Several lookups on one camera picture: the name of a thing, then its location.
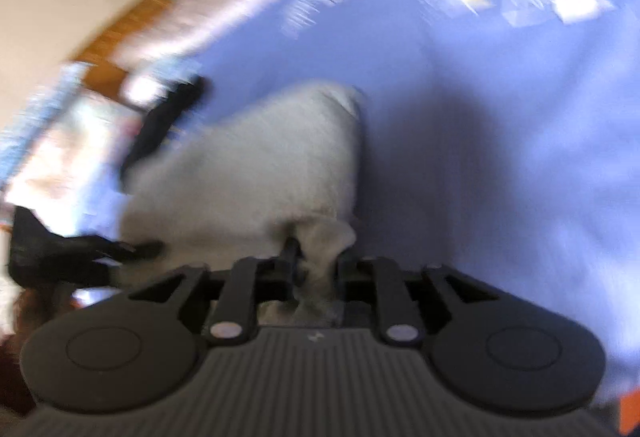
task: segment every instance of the ribbed gray surface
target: ribbed gray surface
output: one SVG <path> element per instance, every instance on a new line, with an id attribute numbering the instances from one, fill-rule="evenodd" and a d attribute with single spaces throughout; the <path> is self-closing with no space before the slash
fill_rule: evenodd
<path id="1" fill-rule="evenodd" d="M 37 411 L 13 437 L 606 437 L 583 411 L 546 420 L 491 415 L 444 390 L 414 351 L 370 332 L 266 328 L 207 357 L 155 405 L 111 417 Z"/>

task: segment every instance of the bed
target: bed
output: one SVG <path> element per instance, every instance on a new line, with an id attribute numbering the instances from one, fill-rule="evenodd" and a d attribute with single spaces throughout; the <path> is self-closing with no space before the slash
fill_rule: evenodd
<path id="1" fill-rule="evenodd" d="M 578 321 L 640 387 L 640 0 L 187 0 L 123 49 L 213 91 L 164 150 L 289 84 L 366 97 L 363 255 L 447 263 Z M 117 237 L 116 167 L 82 231 Z"/>

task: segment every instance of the orange object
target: orange object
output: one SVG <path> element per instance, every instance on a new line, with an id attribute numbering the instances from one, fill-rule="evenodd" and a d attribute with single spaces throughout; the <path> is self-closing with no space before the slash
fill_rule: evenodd
<path id="1" fill-rule="evenodd" d="M 139 0 L 73 55 L 73 61 L 94 64 L 82 80 L 84 86 L 117 101 L 120 85 L 127 77 L 127 72 L 110 62 L 111 55 L 122 40 L 148 27 L 172 3 L 171 0 Z"/>
<path id="2" fill-rule="evenodd" d="M 640 424 L 640 390 L 620 401 L 620 433 L 626 435 Z"/>

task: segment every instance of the silver screw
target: silver screw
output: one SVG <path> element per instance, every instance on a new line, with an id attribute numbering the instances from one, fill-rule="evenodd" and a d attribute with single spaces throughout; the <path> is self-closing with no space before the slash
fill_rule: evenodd
<path id="1" fill-rule="evenodd" d="M 391 325 L 386 335 L 393 341 L 414 341 L 418 337 L 418 329 L 413 325 Z"/>
<path id="2" fill-rule="evenodd" d="M 209 332 L 214 338 L 232 340 L 242 334 L 242 326 L 235 322 L 218 322 L 211 326 Z"/>

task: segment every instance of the gray cloth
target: gray cloth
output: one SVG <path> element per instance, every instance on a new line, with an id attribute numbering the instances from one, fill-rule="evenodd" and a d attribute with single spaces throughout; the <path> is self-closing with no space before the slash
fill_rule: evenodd
<path id="1" fill-rule="evenodd" d="M 332 264 L 355 241 L 356 98 L 351 88 L 307 82 L 134 166 L 120 237 L 159 239 L 168 250 L 119 268 L 118 283 L 137 285 L 185 263 L 228 269 L 242 257 L 276 255 L 291 234 L 308 271 L 300 306 L 264 309 L 263 318 L 334 321 Z"/>

